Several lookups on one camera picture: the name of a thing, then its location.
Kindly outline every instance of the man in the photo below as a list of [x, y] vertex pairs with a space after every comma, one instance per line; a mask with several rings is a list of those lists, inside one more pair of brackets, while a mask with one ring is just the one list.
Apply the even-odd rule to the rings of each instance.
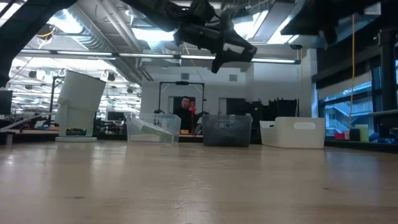
[[192, 114], [189, 111], [189, 107], [191, 107], [191, 99], [187, 96], [184, 96], [181, 101], [181, 107], [174, 110], [173, 114], [177, 115], [181, 118], [181, 130], [189, 130], [192, 129]]

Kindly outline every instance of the ceiling vent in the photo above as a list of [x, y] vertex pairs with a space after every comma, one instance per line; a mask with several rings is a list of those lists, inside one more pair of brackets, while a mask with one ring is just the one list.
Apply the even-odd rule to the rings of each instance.
[[181, 73], [181, 80], [189, 80], [189, 73]]
[[238, 81], [238, 75], [229, 75], [229, 81], [230, 82], [237, 82]]

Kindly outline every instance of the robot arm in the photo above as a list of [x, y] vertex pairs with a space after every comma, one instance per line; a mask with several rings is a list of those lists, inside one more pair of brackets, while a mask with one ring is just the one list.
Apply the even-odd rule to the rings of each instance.
[[[187, 42], [216, 55], [211, 71], [216, 73], [225, 62], [250, 62], [257, 48], [240, 37], [233, 29], [234, 11], [221, 14], [220, 23], [208, 23], [215, 14], [208, 0], [194, 0], [190, 7], [178, 6], [169, 0], [122, 0], [145, 14], [166, 32], [175, 31], [177, 45]], [[0, 86], [9, 81], [12, 60], [59, 10], [77, 0], [27, 0], [0, 27]]]

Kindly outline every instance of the white plastic bin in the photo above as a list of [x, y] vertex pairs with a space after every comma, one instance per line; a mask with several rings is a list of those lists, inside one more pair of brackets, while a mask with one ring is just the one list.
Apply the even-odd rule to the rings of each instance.
[[323, 149], [325, 118], [276, 118], [275, 123], [260, 121], [261, 141], [265, 146]]
[[175, 145], [180, 136], [181, 119], [174, 114], [135, 114], [128, 113], [127, 141], [156, 142]]

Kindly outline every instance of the green object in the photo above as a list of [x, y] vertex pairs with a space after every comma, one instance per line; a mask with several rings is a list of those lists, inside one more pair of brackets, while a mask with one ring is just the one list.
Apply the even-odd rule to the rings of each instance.
[[355, 128], [361, 131], [361, 142], [369, 142], [369, 125], [357, 124]]

